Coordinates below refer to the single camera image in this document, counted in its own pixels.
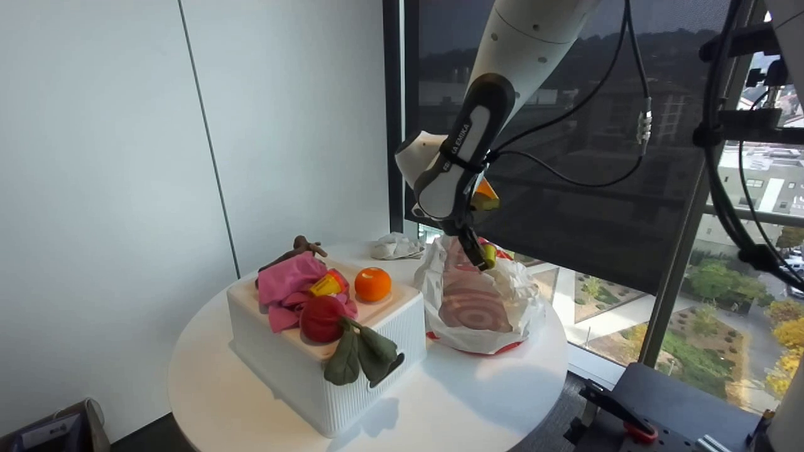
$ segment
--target white robotic arm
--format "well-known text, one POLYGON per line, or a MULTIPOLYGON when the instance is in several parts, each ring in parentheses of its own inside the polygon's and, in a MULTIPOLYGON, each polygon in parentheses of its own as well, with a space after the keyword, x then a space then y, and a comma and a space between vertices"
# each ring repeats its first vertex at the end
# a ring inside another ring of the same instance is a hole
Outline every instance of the white robotic arm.
POLYGON ((490 143, 555 72, 595 5, 599 0, 497 0, 451 136, 419 133, 398 154, 418 212, 458 235, 481 269, 487 264, 466 216, 490 143))

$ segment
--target green vegetable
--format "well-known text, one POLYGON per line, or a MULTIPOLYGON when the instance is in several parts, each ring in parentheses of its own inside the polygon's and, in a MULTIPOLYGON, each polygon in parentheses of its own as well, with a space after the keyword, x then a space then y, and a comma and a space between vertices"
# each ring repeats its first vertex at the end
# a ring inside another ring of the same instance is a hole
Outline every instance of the green vegetable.
POLYGON ((375 329, 360 329, 360 348, 357 360, 362 373, 369 380, 369 388, 377 388, 385 377, 390 377, 402 363, 404 354, 398 352, 398 344, 387 338, 377 335, 375 329))
POLYGON ((334 354, 324 363, 324 380, 338 388, 351 385, 360 377, 357 350, 360 350, 360 329, 346 326, 334 354))

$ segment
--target white styrofoam box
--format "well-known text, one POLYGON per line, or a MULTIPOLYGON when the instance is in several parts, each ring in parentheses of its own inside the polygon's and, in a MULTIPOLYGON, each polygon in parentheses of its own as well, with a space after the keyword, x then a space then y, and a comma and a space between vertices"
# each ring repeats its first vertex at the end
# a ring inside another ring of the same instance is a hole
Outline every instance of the white styrofoam box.
MULTIPOLYGON (((355 282, 357 267, 328 260, 329 269, 340 269, 355 282)), ((357 323, 372 326, 382 338, 398 341, 404 354, 402 367, 377 388, 364 377, 355 385, 334 388, 324 380, 323 363, 331 357, 338 344, 313 348, 299 329, 275 335, 266 314, 259 313, 253 277, 231 284, 231 350, 313 428, 324 437, 338 437, 349 431, 387 388, 402 382, 409 367, 426 357, 426 304, 422 298, 395 282, 392 294, 380 304, 360 304, 357 323)))

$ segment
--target clear plastic bag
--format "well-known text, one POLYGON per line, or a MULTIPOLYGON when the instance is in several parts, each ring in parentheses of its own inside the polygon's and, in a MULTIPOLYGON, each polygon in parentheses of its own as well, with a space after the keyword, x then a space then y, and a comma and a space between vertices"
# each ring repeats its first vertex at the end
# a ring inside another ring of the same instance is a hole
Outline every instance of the clear plastic bag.
POLYGON ((481 271, 456 236, 427 246, 418 284, 427 331, 438 341, 467 354, 497 354, 529 340, 534 309, 542 304, 526 267, 500 246, 496 257, 496 267, 481 271))

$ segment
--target orange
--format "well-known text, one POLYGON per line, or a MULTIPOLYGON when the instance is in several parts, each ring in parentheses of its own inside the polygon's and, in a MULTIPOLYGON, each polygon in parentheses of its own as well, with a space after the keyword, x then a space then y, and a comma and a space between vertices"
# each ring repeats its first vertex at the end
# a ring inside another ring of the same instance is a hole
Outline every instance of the orange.
POLYGON ((487 178, 481 178, 471 205, 478 212, 490 212, 500 206, 500 196, 487 178))
POLYGON ((368 267, 355 277, 357 303, 375 304, 392 294, 392 277, 380 267, 368 267))

